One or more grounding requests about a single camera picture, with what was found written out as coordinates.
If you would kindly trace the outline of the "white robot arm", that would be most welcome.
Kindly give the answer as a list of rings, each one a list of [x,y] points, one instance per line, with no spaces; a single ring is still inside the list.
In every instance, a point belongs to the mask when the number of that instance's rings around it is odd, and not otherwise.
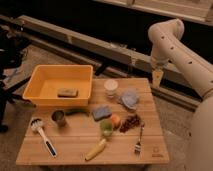
[[[156,71],[171,61],[203,99],[191,122],[186,171],[213,171],[213,65],[180,42],[183,33],[180,19],[153,24],[150,63]]]

